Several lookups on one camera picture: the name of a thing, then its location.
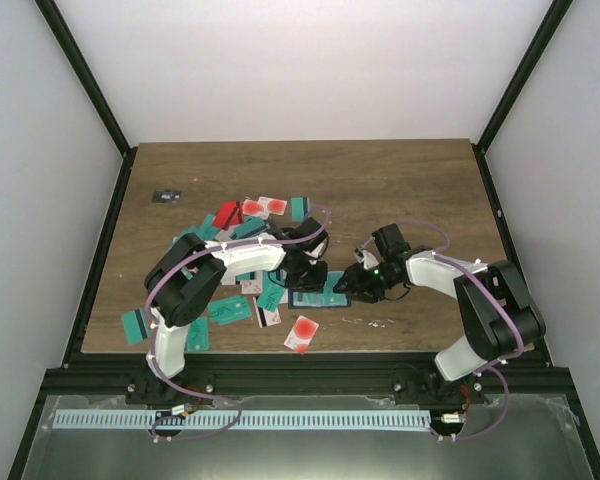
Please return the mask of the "white red circle card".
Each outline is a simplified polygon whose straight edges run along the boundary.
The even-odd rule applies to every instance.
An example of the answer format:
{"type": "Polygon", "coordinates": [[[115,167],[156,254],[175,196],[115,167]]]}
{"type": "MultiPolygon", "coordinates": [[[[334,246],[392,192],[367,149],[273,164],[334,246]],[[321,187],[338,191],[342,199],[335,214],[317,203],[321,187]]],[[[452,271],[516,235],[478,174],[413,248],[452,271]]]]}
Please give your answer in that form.
{"type": "Polygon", "coordinates": [[[283,345],[299,354],[305,354],[319,329],[319,324],[305,316],[299,316],[283,345]]]}

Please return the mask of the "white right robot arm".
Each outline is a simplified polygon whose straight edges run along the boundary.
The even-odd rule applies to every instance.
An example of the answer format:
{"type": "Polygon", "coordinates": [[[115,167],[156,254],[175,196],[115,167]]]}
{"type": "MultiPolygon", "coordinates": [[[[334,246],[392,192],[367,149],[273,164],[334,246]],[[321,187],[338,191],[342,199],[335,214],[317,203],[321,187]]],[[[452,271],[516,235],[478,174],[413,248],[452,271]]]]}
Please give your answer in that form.
{"type": "Polygon", "coordinates": [[[378,253],[356,248],[356,262],[344,270],[334,292],[372,304],[403,285],[428,288],[458,303],[464,334],[436,354],[436,370],[424,378],[431,400],[448,402],[459,392],[460,379],[517,358],[544,337],[545,321],[512,262],[453,259],[442,254],[447,245],[412,247],[397,224],[373,232],[372,241],[378,253]]]}

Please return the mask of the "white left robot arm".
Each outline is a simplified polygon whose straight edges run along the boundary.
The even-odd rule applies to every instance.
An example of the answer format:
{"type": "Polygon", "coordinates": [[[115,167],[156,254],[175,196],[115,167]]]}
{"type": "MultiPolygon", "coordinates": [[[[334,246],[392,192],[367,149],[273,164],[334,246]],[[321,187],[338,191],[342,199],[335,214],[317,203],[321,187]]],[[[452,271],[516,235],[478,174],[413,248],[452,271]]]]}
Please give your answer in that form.
{"type": "Polygon", "coordinates": [[[221,281],[252,272],[284,272],[290,292],[319,292],[328,275],[328,222],[308,216],[294,228],[268,227],[249,238],[204,241],[195,233],[177,240],[144,280],[144,305],[150,346],[146,355],[154,373],[150,393],[161,403],[176,402],[184,392],[179,374],[191,323],[215,295],[221,281]]]}

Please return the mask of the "teal card black stripe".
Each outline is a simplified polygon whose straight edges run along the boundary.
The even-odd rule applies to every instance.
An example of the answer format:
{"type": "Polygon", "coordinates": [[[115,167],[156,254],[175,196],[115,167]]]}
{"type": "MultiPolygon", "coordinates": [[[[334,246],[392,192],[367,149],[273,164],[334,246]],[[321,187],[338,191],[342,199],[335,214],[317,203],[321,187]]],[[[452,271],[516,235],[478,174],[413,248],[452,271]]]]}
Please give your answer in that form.
{"type": "Polygon", "coordinates": [[[291,198],[291,218],[293,222],[303,221],[311,210],[311,201],[308,197],[298,196],[291,198]]]}
{"type": "Polygon", "coordinates": [[[136,345],[149,338],[150,330],[143,309],[122,314],[121,321],[128,345],[136,345]]]}

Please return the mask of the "white red blotch card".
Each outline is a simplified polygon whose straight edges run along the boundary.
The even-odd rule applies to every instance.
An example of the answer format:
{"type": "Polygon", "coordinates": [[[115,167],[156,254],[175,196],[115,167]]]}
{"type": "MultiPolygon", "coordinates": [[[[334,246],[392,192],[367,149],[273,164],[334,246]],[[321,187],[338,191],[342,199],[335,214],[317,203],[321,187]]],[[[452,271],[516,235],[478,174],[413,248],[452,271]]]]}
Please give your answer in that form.
{"type": "Polygon", "coordinates": [[[286,207],[286,200],[260,197],[258,200],[246,199],[242,203],[242,213],[246,216],[268,218],[270,215],[283,215],[286,207]]]}

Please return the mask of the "red black striped card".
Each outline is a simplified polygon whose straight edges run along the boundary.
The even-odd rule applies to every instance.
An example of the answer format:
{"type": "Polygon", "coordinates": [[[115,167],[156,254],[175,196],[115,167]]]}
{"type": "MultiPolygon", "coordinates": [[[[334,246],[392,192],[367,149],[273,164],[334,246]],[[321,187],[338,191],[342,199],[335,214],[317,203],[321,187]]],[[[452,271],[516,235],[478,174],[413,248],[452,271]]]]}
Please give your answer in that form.
{"type": "Polygon", "coordinates": [[[244,222],[242,203],[240,201],[226,202],[215,214],[212,226],[221,230],[240,225],[244,222]]]}

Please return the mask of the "light blue slotted strip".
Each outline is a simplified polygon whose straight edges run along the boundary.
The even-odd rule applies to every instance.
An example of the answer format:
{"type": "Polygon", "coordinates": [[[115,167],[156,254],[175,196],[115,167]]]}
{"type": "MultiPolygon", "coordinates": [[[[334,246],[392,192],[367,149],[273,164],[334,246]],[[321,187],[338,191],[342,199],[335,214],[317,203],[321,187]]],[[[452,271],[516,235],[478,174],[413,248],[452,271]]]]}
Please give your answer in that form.
{"type": "Polygon", "coordinates": [[[65,409],[55,413],[52,427],[91,430],[217,430],[227,425],[236,430],[370,430],[428,432],[428,411],[376,410],[202,410],[186,418],[162,418],[152,410],[65,409]]]}

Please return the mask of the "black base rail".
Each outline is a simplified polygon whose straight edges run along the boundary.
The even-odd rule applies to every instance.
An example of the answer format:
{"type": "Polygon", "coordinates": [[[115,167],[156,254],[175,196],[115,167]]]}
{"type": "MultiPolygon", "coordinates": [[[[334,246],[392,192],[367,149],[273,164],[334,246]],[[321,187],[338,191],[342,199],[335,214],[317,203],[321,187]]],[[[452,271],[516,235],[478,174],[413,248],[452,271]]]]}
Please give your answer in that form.
{"type": "MultiPolygon", "coordinates": [[[[400,404],[451,406],[502,390],[489,373],[445,382],[424,353],[188,354],[182,387],[231,398],[250,396],[387,396],[400,404]]],[[[185,395],[159,380],[140,354],[81,354],[48,370],[46,395],[122,395],[131,404],[167,406],[185,395]]]]}

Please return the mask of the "black frame post right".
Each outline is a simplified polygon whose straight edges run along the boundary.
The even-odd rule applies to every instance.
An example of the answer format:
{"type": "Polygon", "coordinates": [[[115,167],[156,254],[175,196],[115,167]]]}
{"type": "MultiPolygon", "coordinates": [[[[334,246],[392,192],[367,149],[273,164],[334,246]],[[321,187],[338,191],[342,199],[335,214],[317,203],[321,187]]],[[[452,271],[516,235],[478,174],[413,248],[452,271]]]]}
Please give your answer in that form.
{"type": "Polygon", "coordinates": [[[554,0],[549,5],[476,144],[480,152],[486,153],[493,144],[572,4],[572,0],[554,0]]]}

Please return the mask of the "black frame post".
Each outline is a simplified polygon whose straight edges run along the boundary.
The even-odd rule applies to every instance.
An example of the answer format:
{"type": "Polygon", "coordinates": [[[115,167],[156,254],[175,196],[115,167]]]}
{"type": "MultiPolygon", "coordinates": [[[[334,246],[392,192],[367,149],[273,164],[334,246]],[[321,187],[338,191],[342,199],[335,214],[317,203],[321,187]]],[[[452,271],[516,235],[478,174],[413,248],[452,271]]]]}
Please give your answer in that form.
{"type": "Polygon", "coordinates": [[[123,157],[128,156],[132,151],[132,147],[115,118],[57,3],[53,0],[35,0],[34,3],[42,14],[116,149],[123,157]]]}
{"type": "Polygon", "coordinates": [[[554,0],[549,5],[476,144],[480,152],[486,153],[493,144],[572,4],[572,0],[554,0]]]}

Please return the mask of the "black frame post left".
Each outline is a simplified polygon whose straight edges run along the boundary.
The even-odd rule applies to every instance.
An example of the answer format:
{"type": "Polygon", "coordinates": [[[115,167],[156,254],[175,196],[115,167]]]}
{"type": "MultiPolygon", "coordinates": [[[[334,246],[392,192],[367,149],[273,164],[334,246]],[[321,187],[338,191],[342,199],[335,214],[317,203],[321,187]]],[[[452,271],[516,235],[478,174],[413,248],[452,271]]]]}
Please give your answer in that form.
{"type": "Polygon", "coordinates": [[[34,3],[42,14],[116,149],[123,157],[128,156],[132,151],[132,147],[115,118],[57,3],[53,0],[35,0],[34,3]]]}

